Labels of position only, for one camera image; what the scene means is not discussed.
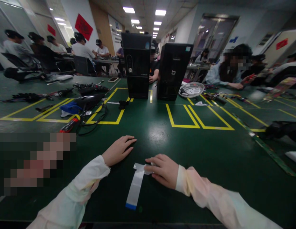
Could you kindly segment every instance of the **round fan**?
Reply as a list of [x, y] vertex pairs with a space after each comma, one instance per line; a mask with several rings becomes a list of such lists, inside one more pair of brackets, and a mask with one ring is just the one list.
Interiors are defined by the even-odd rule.
[[193, 98], [203, 93], [204, 85], [201, 83], [193, 82], [180, 87], [179, 95], [184, 98]]

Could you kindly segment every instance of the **black computer tower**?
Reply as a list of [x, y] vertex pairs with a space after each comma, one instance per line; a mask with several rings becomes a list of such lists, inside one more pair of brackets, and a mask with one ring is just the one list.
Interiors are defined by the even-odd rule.
[[181, 87], [193, 45], [166, 43], [162, 47], [157, 82], [157, 99], [175, 101]]
[[147, 99], [152, 36], [121, 33], [130, 98]]

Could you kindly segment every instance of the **green workbench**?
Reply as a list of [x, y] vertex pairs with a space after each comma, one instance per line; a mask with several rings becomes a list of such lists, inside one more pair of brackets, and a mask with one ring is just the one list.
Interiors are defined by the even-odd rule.
[[[126, 79], [109, 83], [108, 78], [75, 76], [48, 86], [40, 81], [20, 84], [1, 73], [0, 99], [25, 92], [51, 93], [72, 87], [75, 82], [99, 83], [102, 79], [105, 80], [102, 85], [111, 88], [106, 96], [110, 102], [128, 100]], [[198, 101], [208, 103], [201, 96], [197, 101], [179, 96], [176, 101], [158, 101], [156, 87], [151, 85], [150, 90], [147, 100], [131, 99], [123, 112], [117, 104], [107, 104], [109, 113], [103, 123], [91, 134], [77, 137], [77, 149], [64, 152], [61, 169], [54, 171], [50, 179], [44, 179], [43, 187], [18, 189], [17, 196], [6, 196], [0, 202], [0, 220], [32, 221], [90, 160], [119, 137], [133, 135], [137, 139], [134, 150], [100, 182], [87, 204], [84, 222], [219, 224], [208, 209], [198, 207], [192, 198], [163, 187], [151, 176], [143, 178], [136, 211], [125, 207], [134, 163], [144, 164], [145, 158], [162, 153], [186, 168], [193, 166], [211, 182], [239, 192], [251, 207], [280, 226], [296, 227], [296, 177], [287, 175], [232, 116], [237, 114], [251, 129], [263, 135], [265, 126], [272, 121], [296, 121], [296, 100], [277, 98], [262, 103], [265, 94], [246, 87], [240, 94], [251, 103], [233, 99], [223, 107], [212, 101], [209, 101], [212, 106], [203, 107], [193, 105]], [[208, 91], [237, 94], [227, 88]], [[69, 117], [61, 119], [60, 109], [56, 108], [54, 112], [38, 116], [35, 107], [68, 101], [68, 98], [55, 98], [33, 106], [25, 102], [0, 103], [0, 132], [59, 132]], [[287, 151], [296, 151], [294, 142], [288, 137], [265, 142], [296, 172], [296, 163], [284, 155]], [[35, 150], [35, 146], [27, 143], [26, 149]], [[22, 160], [30, 158], [30, 152], [19, 151], [20, 147], [24, 146], [15, 143], [6, 151], [0, 151], [0, 191], [3, 177], [9, 177], [10, 168], [21, 168]]]

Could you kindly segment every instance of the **blue sign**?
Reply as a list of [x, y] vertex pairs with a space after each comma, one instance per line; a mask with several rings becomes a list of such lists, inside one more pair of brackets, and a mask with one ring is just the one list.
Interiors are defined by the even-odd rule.
[[230, 43], [236, 43], [237, 39], [238, 39], [238, 37], [235, 37], [234, 39], [230, 39]]

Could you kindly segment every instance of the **red sign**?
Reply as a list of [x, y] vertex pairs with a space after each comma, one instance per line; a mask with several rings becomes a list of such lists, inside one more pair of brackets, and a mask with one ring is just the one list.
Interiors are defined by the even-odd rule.
[[56, 36], [56, 31], [53, 27], [47, 24], [47, 30], [54, 36]]
[[276, 44], [276, 50], [282, 48], [283, 46], [286, 46], [288, 44], [288, 38], [282, 40], [281, 42], [278, 42]]
[[78, 30], [79, 33], [82, 33], [86, 40], [90, 40], [93, 28], [89, 25], [89, 23], [86, 22], [86, 20], [84, 20], [84, 18], [80, 14], [78, 14], [77, 17], [75, 29]]

